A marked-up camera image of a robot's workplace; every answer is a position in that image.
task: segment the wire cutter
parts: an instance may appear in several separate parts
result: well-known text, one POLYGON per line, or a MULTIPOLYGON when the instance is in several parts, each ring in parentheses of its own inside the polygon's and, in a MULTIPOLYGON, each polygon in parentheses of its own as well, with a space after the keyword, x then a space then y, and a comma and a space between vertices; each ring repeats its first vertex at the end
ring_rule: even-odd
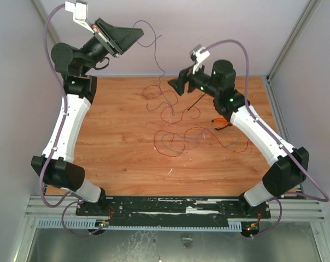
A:
POLYGON ((215 130, 217 130, 217 131, 225 129, 226 127, 231 127, 232 126, 232 123, 227 121, 227 119, 225 119, 225 118, 215 118, 215 119, 211 120, 211 122, 212 123, 214 123, 214 122, 224 122, 225 123, 223 126, 215 128, 215 130))

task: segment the gray floor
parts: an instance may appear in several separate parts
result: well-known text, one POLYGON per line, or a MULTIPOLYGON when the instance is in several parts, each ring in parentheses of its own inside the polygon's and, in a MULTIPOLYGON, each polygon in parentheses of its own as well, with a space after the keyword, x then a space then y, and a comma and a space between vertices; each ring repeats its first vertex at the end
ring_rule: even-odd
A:
POLYGON ((192 238, 192 247, 185 248, 181 232, 109 230, 74 237, 63 229, 38 229, 29 261, 320 261, 308 223, 281 223, 255 240, 239 233, 194 232, 192 238))

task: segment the robotic arm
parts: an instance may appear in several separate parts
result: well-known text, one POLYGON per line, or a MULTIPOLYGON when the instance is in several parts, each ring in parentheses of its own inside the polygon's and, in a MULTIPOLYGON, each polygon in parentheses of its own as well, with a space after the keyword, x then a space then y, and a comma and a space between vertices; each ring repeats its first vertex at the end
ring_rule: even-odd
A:
MULTIPOLYGON (((216 111, 238 127, 254 143, 265 157, 270 169, 262 181, 239 196, 239 205, 245 213, 252 212, 259 204, 283 195, 303 182, 306 177, 286 152, 256 122, 245 106, 244 96, 235 89, 235 70, 231 62, 218 60, 214 63, 211 76, 204 73, 203 61, 210 55, 198 45, 190 52, 194 65, 182 70, 179 77, 168 81, 178 95, 183 95, 188 82, 188 93, 196 88, 214 98, 216 111)), ((309 154, 301 147, 296 149, 278 136, 256 113, 248 102, 251 112, 281 141, 299 163, 307 169, 309 154)))
POLYGON ((41 156, 34 156, 32 168, 40 175, 47 157, 54 150, 49 165, 45 170, 45 184, 75 192, 85 202, 95 203, 96 214, 105 210, 105 191, 93 185, 86 177, 85 170, 73 164, 74 149, 83 119, 90 109, 96 94, 97 78, 86 75, 91 69, 104 69, 109 64, 108 54, 119 57, 125 53, 141 36, 143 31, 138 28, 115 27, 102 19, 93 24, 87 21, 87 4, 81 1, 65 3, 67 11, 73 13, 73 20, 93 33, 93 37, 80 49, 65 43, 56 44, 51 50, 51 58, 56 72, 63 77, 63 87, 67 100, 65 109, 62 98, 61 112, 51 139, 41 156), (108 60, 108 64, 97 68, 99 62, 108 60), (65 123, 57 145, 54 147, 57 133, 63 117, 65 123))

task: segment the wooden tabletop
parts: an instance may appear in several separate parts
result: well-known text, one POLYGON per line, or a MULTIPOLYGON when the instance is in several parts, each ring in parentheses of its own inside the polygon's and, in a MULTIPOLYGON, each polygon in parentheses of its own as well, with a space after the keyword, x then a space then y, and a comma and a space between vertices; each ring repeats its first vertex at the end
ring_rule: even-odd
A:
MULTIPOLYGON (((98 79, 95 99, 75 147, 74 163, 85 169, 86 177, 109 195, 239 195, 260 182, 269 166, 259 150, 251 142, 247 145, 247 137, 236 127, 226 128, 224 134, 204 130, 221 125, 211 122, 222 117, 215 111, 213 99, 204 96, 197 108, 187 111, 202 92, 180 97, 170 92, 168 79, 161 81, 166 98, 159 96, 156 86, 143 92, 146 86, 158 84, 158 78, 98 79), (174 115, 166 99, 174 104, 174 115), (176 156, 184 139, 173 139, 159 130, 199 138, 187 139, 183 153, 176 156)), ((244 82, 242 77, 235 81, 241 93, 244 82)), ((249 100, 275 130, 260 77, 250 78, 249 100)), ((62 190, 48 187, 46 193, 61 194, 62 190)))

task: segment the wall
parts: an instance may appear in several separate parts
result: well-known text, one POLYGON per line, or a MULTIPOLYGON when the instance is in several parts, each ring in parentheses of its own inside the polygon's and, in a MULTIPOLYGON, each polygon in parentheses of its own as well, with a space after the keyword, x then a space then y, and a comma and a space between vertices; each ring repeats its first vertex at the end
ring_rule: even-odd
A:
POLYGON ((41 154, 60 108, 42 39, 31 1, 0 1, 0 261, 13 257, 29 197, 38 192, 31 157, 41 154))
MULTIPOLYGON (((330 195, 330 0, 320 3, 272 84, 292 142, 308 149, 309 171, 330 195)), ((309 183, 307 190, 316 192, 309 183)), ((330 203, 323 210, 330 228, 330 203)))
MULTIPOLYGON (((61 0, 41 0, 48 13, 63 3, 61 0)), ((247 48, 253 75, 266 75, 291 33, 308 0, 167 0, 167 1, 105 1, 89 2, 89 21, 101 17, 115 26, 132 27, 137 20, 153 25, 157 35, 159 64, 168 75, 191 64, 188 53, 198 44, 208 46, 223 39, 237 39, 247 48)), ((63 42, 82 47, 92 37, 86 29, 73 22, 72 13, 60 13, 53 24, 63 42)), ((144 23, 138 26, 145 35, 140 42, 151 43, 154 35, 144 23)), ((133 46, 109 68, 97 75, 159 75, 153 47, 133 46)), ((211 52, 205 62, 208 71, 217 59, 233 62, 238 74, 244 74, 245 60, 240 49, 232 44, 211 52)))

